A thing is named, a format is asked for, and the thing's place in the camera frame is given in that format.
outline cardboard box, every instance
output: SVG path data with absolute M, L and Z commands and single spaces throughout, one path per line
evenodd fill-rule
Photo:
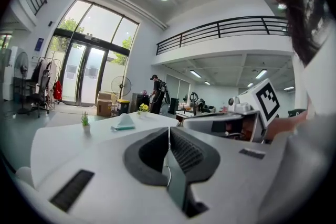
M 111 117 L 112 95 L 108 92 L 99 92 L 97 98 L 97 115 Z

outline metal railing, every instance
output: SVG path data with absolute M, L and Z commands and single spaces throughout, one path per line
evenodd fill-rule
M 219 20 L 184 31 L 156 44 L 156 55 L 201 41 L 230 36 L 288 36 L 287 23 L 284 17 L 277 16 L 246 16 Z

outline person's arm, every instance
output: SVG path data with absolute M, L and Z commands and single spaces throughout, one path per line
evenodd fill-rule
M 278 133 L 294 130 L 298 124 L 306 120 L 307 112 L 304 111 L 300 115 L 290 118 L 275 118 L 268 125 L 266 139 L 273 140 Z
M 154 81 L 154 90 L 151 93 L 151 95 L 149 96 L 149 98 L 156 94 L 156 90 L 157 90 L 157 83 L 156 83 L 156 81 Z

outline electric fan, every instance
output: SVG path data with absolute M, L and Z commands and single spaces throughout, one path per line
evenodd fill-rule
M 196 92 L 190 94 L 190 101 L 193 104 L 194 116 L 196 116 L 196 101 L 198 100 L 198 95 Z
M 111 82 L 111 90 L 115 94 L 115 96 L 119 95 L 119 99 L 129 94 L 131 88 L 132 85 L 130 80 L 124 76 L 118 76 Z
M 21 78 L 21 108 L 17 111 L 17 114 L 29 114 L 29 110 L 24 108 L 25 92 L 26 92 L 26 80 L 28 72 L 28 56 L 24 51 L 21 52 L 16 58 L 14 64 L 14 77 Z

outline potted plant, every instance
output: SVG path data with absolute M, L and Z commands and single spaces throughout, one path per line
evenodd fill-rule
M 138 115 L 140 115 L 140 117 L 147 116 L 148 111 L 149 111 L 148 105 L 141 104 L 138 110 Z
M 90 133 L 89 115 L 88 113 L 86 113 L 86 111 L 82 113 L 82 125 L 83 125 L 84 132 L 86 134 L 89 134 Z

